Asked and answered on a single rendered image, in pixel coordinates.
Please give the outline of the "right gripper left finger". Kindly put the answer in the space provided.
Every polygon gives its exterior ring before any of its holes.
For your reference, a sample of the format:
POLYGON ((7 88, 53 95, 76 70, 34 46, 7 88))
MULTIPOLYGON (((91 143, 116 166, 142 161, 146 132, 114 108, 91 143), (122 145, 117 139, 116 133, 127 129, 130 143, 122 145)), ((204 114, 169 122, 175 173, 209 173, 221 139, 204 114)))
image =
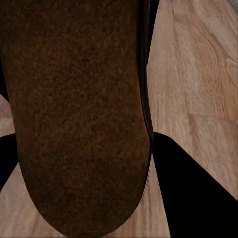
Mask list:
POLYGON ((0 137, 0 191, 18 163, 16 135, 0 137))

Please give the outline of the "sandal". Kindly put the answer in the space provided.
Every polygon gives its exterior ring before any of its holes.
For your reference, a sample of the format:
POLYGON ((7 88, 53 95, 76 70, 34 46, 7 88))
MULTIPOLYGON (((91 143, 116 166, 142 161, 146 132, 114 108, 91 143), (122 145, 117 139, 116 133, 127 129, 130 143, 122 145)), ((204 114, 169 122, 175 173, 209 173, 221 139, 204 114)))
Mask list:
POLYGON ((147 67, 160 0, 0 0, 0 94, 43 218, 69 238, 123 225, 146 185, 147 67))

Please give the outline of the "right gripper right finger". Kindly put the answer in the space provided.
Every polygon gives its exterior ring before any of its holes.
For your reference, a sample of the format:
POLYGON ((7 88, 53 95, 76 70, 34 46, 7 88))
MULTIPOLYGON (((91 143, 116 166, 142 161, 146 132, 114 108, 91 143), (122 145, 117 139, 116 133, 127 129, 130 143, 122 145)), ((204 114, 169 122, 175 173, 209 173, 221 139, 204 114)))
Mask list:
POLYGON ((152 152, 171 238, 238 238, 238 201, 170 137, 152 152))

